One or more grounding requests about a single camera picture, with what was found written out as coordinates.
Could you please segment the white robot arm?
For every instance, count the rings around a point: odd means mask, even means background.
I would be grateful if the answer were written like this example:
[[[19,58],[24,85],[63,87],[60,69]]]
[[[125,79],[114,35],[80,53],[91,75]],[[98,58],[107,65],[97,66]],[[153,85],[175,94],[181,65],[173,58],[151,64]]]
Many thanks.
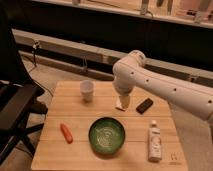
[[[146,56],[133,50],[113,65],[113,86],[120,96],[129,96],[134,87],[149,91],[213,127],[213,88],[176,79],[145,69]]]

